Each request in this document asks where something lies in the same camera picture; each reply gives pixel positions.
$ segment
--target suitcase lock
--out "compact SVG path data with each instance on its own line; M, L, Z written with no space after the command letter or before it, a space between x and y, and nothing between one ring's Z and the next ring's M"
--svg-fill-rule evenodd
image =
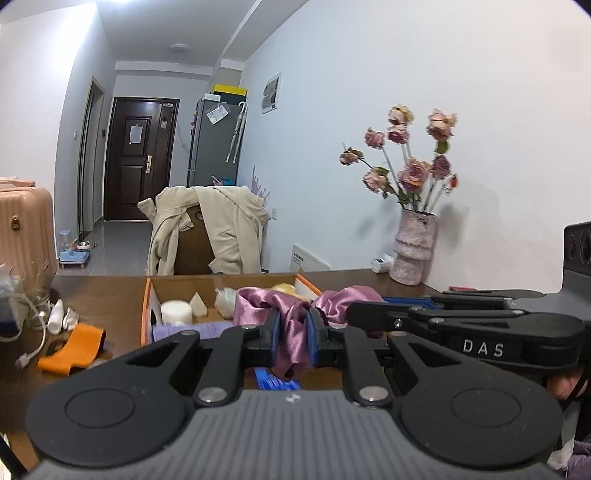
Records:
M12 217L10 219L10 228L12 228L14 231L19 230L19 228L21 227L21 220L19 217L17 217L16 215L14 217Z

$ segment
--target dried flower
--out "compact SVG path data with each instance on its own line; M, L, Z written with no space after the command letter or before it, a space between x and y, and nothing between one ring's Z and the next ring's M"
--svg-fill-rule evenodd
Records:
M433 160L431 173L435 180L443 180L452 172L452 165L445 155L439 155Z
M413 113L404 105L393 106L388 112L388 121L393 125L412 124L413 120Z
M447 186L446 186L446 188L447 188L447 190L449 190L449 191L450 191L450 193L451 193L451 191L452 191L454 188L456 188L456 187L457 187L457 175L456 175L456 174L454 174L454 175L452 175L452 176L451 176L451 178L450 178L450 179L449 179L449 181L447 182Z
M388 190L388 170L382 167L371 167L371 170L363 175L362 180L365 186L374 193Z
M347 148L341 153L339 160L343 165L351 165L352 163L357 163L359 160L363 160L363 152L354 148Z
M384 133L376 132L372 128L368 128L365 132L365 143L371 148L384 147Z
M392 125L388 128L388 139L394 143L407 144L410 138L408 128L405 124Z
M429 115L427 132L438 142L443 142L453 135L452 127L456 126L457 116L445 115L441 110L435 109Z
M398 172L398 181L408 192L420 193L430 170L431 166L428 163L411 157L406 168Z

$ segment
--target pink suitcase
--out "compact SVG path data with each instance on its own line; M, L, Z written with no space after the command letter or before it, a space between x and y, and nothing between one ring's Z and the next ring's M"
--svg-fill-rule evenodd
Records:
M57 255L53 201L46 189L0 183L0 265L4 263L22 277L31 300L49 294Z

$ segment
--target pet water dispenser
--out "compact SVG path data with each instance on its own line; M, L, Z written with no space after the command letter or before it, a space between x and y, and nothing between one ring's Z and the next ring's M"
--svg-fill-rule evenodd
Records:
M86 260L88 260L89 253L81 251L72 245L72 232L70 230L62 230L60 232L60 266L64 265L80 265L84 268Z

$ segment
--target beige coat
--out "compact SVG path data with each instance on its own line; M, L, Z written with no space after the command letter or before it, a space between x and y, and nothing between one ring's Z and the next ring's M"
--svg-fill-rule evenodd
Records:
M263 199L247 187L172 187L143 200L139 209L154 228L148 253L148 275L173 275L178 235L192 228L187 208L200 204L215 259L214 273L261 272L262 230L269 220Z

